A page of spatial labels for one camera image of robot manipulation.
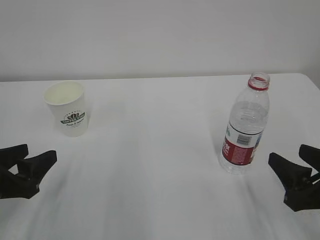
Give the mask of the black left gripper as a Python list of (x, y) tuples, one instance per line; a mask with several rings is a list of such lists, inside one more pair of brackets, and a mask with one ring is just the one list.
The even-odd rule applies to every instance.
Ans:
[[(27, 144), (0, 149), (1, 199), (32, 198), (40, 191), (39, 185), (44, 176), (57, 162), (55, 150), (25, 158), (28, 154)], [(16, 174), (9, 171), (14, 166), (17, 166)]]

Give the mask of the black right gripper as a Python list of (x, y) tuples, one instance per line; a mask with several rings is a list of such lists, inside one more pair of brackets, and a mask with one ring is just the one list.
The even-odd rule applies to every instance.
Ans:
[[(320, 171), (320, 149), (302, 144), (299, 157)], [(293, 163), (272, 152), (268, 164), (282, 183), (285, 194), (283, 202), (294, 212), (320, 209), (320, 181), (310, 181), (312, 169)]]

